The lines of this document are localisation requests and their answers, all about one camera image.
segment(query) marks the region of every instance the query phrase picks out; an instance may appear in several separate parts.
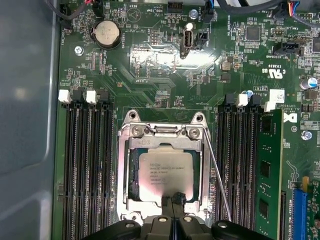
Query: motherboard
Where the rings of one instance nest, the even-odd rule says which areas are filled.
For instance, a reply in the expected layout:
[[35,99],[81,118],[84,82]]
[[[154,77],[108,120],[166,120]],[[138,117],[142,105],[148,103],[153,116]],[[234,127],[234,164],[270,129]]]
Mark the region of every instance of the motherboard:
[[277,11],[101,1],[62,22],[52,239],[143,224],[174,192],[227,219],[209,144],[233,222],[318,239],[320,36]]

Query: green circuit board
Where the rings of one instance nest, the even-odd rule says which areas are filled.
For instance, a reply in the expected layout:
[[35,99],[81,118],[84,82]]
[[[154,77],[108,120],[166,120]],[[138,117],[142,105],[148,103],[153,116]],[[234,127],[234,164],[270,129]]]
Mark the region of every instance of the green circuit board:
[[[80,3],[76,2],[70,3],[71,9]],[[71,97],[80,88],[105,90],[113,105],[111,158],[107,163],[109,212],[105,224],[119,220],[115,205],[117,132],[129,110],[137,110],[143,121],[170,123],[189,123],[196,112],[202,112],[211,135],[215,136],[218,105],[223,103],[225,94],[252,91],[262,97],[263,104],[274,101],[276,108],[283,112],[282,116],[281,111],[277,111],[281,116],[276,120],[283,137],[278,132],[277,141],[270,143],[273,140],[266,139],[275,152],[270,157],[278,158],[277,164],[282,169],[282,174],[278,174],[282,175],[282,181],[278,182],[280,189],[271,188],[270,191],[277,196],[280,191],[286,194],[283,236],[286,240],[295,240],[293,190],[302,187],[303,176],[311,179],[320,176],[320,91],[317,87],[312,91],[300,87],[304,78],[320,77],[319,32],[289,18],[273,18],[271,11],[230,16],[215,8],[212,21],[203,23],[201,14],[197,19],[188,17],[192,9],[201,13],[203,6],[184,5],[181,14],[167,14],[166,4],[104,2],[104,19],[114,21],[122,33],[120,45],[112,50],[101,49],[91,38],[90,29],[98,19],[90,7],[72,21],[72,30],[61,30],[59,89],[69,90]],[[316,13],[300,15],[319,20]],[[202,50],[192,50],[181,59],[181,34],[187,23],[193,23],[195,34],[208,33],[208,41]],[[273,54],[275,45],[293,39],[300,40],[303,53]],[[77,46],[83,48],[82,55],[75,54]],[[60,104],[57,116],[54,240],[66,239],[63,198],[68,126],[66,109]],[[310,131],[312,138],[303,140],[303,131]],[[258,208],[259,202],[256,204],[259,225],[255,230],[281,239],[276,227],[261,226],[265,219]],[[96,224],[92,228],[99,230],[101,226]],[[86,231],[79,233],[78,238],[85,236]]]

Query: memory chip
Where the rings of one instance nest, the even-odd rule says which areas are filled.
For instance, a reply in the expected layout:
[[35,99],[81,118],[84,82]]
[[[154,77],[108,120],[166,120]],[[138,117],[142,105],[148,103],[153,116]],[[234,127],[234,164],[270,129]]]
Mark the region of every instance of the memory chip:
[[261,213],[262,216],[265,218],[268,218],[269,216],[269,205],[262,199],[259,201],[259,212]]
[[260,173],[262,176],[265,176],[266,178],[270,177],[270,163],[269,162],[266,162],[266,161],[261,162]]
[[149,149],[139,156],[139,198],[143,202],[161,202],[176,192],[193,198],[193,156],[171,146]]
[[245,39],[248,41],[260,41],[260,27],[258,26],[247,26]]
[[320,37],[315,37],[312,40],[312,52],[320,53]]

